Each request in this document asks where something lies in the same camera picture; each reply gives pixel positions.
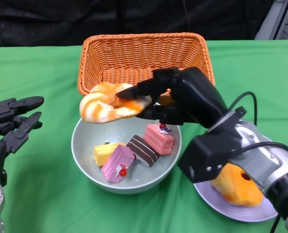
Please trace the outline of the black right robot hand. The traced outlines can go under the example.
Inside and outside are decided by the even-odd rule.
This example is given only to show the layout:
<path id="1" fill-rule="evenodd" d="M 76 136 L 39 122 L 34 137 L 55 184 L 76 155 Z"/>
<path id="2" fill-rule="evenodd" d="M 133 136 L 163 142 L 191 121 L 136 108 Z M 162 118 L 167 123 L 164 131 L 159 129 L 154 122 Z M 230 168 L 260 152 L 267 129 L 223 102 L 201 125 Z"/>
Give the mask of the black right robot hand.
<path id="1" fill-rule="evenodd" d="M 220 93 L 199 68 L 161 68 L 152 74 L 151 79 L 116 94 L 125 100 L 152 98 L 138 118 L 170 125 L 199 123 L 210 128 L 228 112 Z"/>

